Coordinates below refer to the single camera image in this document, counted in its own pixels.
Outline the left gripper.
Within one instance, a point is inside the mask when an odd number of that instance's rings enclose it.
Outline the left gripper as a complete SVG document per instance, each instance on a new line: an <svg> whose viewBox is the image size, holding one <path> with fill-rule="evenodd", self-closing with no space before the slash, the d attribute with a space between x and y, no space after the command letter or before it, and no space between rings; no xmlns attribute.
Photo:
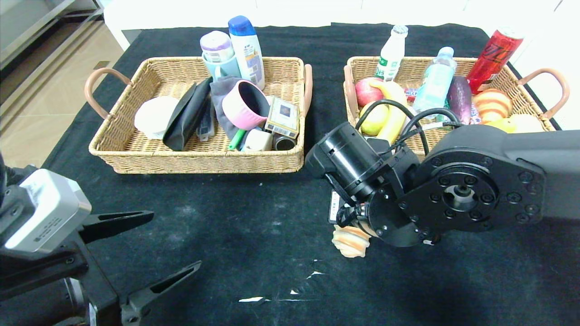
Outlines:
<svg viewBox="0 0 580 326"><path fill-rule="evenodd" d="M49 254L1 250L3 326L146 326L193 279L202 261L119 297L86 244L145 225L153 211L90 214Z"/></svg>

